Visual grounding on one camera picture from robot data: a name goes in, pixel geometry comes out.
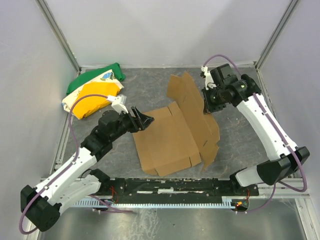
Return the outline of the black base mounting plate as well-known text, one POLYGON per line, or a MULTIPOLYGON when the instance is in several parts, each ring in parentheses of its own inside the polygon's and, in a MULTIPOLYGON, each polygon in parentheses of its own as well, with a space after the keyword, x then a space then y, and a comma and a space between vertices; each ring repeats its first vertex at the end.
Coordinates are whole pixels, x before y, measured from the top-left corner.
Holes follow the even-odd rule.
POLYGON ((111 178, 96 194, 118 204, 220 204, 222 197, 255 197, 259 190, 218 178, 111 178))

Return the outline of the yellow white patterned cloth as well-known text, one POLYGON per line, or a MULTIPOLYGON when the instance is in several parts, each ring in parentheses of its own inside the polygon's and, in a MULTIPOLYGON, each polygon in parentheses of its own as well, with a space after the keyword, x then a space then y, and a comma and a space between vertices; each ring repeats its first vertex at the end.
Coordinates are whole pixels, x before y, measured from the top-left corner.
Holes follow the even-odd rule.
POLYGON ((70 83, 62 107, 80 120, 109 105, 106 96, 116 97, 123 88, 113 70, 92 70, 70 83))

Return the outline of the aluminium frame post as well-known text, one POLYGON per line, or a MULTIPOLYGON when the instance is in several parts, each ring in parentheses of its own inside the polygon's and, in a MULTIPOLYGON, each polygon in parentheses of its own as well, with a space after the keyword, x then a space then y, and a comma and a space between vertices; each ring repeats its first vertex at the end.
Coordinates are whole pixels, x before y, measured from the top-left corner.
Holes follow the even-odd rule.
POLYGON ((270 55, 273 47, 275 46, 277 40, 279 39, 281 33, 285 29, 287 23, 290 21, 293 13, 295 12, 297 6, 299 5, 300 0, 290 0, 285 11, 281 15, 280 20, 278 21, 274 31, 272 32, 270 38, 267 41, 267 44, 263 48, 258 60, 255 62, 255 69, 258 71, 262 68, 268 56, 270 55))
POLYGON ((61 28, 59 27, 48 3, 46 0, 35 0, 39 9, 41 10, 42 14, 44 15, 48 25, 50 26, 51 30, 53 31, 56 39, 58 40, 59 44, 61 45, 64 53, 66 54, 69 62, 71 63, 72 67, 75 69, 77 73, 81 71, 81 66, 78 63, 75 54, 73 53, 70 45, 66 37, 64 36, 61 28))

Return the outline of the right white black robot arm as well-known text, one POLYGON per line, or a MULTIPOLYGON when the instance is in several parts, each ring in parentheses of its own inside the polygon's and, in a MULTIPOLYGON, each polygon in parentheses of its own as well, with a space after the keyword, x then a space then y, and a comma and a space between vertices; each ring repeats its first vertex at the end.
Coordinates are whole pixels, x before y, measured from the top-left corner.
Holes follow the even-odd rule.
POLYGON ((310 156, 307 147, 299 147, 280 126, 268 108, 260 87, 247 74, 237 77, 229 64, 212 70, 201 67, 205 79, 202 89, 204 114, 223 110, 233 105, 248 120, 261 141, 268 160, 256 166, 241 169, 231 175, 239 188, 264 183, 272 186, 300 171, 310 156))

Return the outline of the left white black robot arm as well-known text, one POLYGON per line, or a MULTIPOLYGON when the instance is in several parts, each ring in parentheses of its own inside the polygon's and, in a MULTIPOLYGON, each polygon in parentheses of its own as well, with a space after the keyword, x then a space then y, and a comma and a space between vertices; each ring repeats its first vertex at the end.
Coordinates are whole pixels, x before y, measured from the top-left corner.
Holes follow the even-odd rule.
POLYGON ((113 142, 122 135, 146 130, 155 120, 141 113, 136 107, 131 112, 107 110, 98 124, 83 140, 76 152, 47 179, 31 187, 26 185, 20 192, 19 230, 22 234, 33 233, 23 229, 23 220, 28 218, 35 230, 45 232, 61 214, 82 198, 99 191, 108 176, 97 170, 80 181, 77 178, 101 160, 112 148, 113 142))

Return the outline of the right aluminium frame post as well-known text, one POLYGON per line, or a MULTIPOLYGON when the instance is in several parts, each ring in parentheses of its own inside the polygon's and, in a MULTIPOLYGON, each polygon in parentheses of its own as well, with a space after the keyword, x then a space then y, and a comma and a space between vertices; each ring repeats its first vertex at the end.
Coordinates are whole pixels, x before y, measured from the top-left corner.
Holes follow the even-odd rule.
POLYGON ((272 32, 270 38, 267 41, 267 44, 263 48, 258 60, 255 62, 255 69, 258 71, 262 68, 268 56, 270 55, 273 47, 275 46, 277 40, 279 39, 281 33, 285 29, 287 23, 290 21, 293 13, 295 12, 297 6, 299 5, 300 0, 290 0, 285 11, 281 15, 280 20, 278 21, 274 31, 272 32))

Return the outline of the brown cardboard box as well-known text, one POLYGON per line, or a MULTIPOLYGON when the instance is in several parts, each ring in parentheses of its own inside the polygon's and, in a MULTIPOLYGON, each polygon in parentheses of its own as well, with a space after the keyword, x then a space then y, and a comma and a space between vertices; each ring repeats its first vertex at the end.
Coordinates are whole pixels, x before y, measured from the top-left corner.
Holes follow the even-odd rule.
POLYGON ((198 164, 206 169, 219 151, 220 129, 211 114, 204 114, 204 100, 192 76, 172 75, 167 97, 173 102, 147 112, 154 121, 133 134, 143 172, 164 177, 198 164))

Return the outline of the left aluminium frame post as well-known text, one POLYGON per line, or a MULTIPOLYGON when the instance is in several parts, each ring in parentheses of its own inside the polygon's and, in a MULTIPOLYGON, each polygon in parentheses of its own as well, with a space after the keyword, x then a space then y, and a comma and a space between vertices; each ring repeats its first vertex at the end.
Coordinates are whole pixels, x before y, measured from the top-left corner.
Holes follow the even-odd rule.
POLYGON ((56 39, 58 40, 59 44, 61 45, 64 53, 66 54, 69 62, 71 63, 72 67, 75 69, 77 73, 81 71, 81 66, 78 63, 75 54, 73 53, 70 45, 66 37, 64 36, 61 28, 59 27, 48 3, 46 0, 35 0, 39 9, 41 10, 42 14, 44 15, 48 25, 50 26, 51 30, 53 31, 56 39))

